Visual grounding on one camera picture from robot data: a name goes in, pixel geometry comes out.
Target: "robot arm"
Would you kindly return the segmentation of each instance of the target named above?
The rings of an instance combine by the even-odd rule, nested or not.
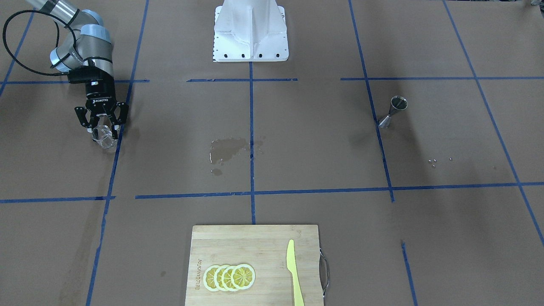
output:
[[[50,60],[51,68],[67,72],[70,83],[85,84],[85,107],[75,108],[81,126],[90,133],[95,133],[100,117],[108,117],[112,126],[112,138],[117,139],[120,125],[126,122],[128,116],[128,105],[117,102],[115,97],[113,44],[108,30],[103,26],[102,18],[91,10],[79,10],[67,0],[26,1],[39,8],[40,12],[62,20],[67,24],[65,28],[73,32],[62,45],[51,52]]]

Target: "cutting board handle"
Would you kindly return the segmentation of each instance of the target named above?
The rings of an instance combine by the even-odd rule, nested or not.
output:
[[[325,255],[323,255],[323,250],[321,248],[319,248],[319,261],[320,262],[321,262],[321,259],[325,263],[325,270],[327,272],[326,283],[324,284],[323,281],[321,280],[321,286],[323,288],[323,299],[325,299],[325,293],[327,292],[327,288],[329,288],[331,278],[330,278],[330,275],[329,275],[329,262],[327,261],[327,257],[325,257]]]

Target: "blue joint cap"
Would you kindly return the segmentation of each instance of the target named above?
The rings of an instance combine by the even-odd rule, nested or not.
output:
[[[92,18],[94,18],[96,22],[98,22],[99,25],[104,26],[104,21],[102,20],[102,17],[100,17],[100,15],[97,12],[91,11],[91,10],[82,10],[82,12],[91,15]]]
[[[100,38],[109,42],[110,44],[112,43],[112,39],[109,36],[108,29],[99,25],[84,25],[83,27],[81,27],[81,35]]]
[[[57,55],[57,49],[55,48],[53,51],[51,51],[51,54],[49,54],[49,59],[51,60],[51,64],[56,65],[58,62],[60,62],[60,58]],[[55,67],[60,72],[69,72],[70,68],[68,68],[65,64],[60,63]]]

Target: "white mounting base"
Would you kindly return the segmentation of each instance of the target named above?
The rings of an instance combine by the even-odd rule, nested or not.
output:
[[[289,58],[285,9],[275,0],[225,0],[215,9],[215,62],[282,62]]]

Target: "knife handle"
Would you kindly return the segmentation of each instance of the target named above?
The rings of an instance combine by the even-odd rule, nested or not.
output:
[[[304,300],[302,299],[302,291],[300,290],[298,275],[293,275],[293,291],[295,296],[295,306],[304,306]]]

